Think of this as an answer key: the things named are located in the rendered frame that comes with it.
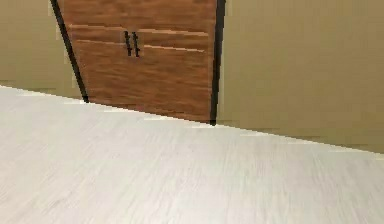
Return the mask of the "brown wooden double door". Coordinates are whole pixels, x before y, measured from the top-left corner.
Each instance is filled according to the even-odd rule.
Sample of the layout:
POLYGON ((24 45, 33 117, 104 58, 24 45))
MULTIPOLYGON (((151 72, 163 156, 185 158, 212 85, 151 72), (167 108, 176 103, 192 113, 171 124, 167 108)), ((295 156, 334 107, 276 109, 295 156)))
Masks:
POLYGON ((85 102, 215 124, 225 0, 50 3, 85 102))

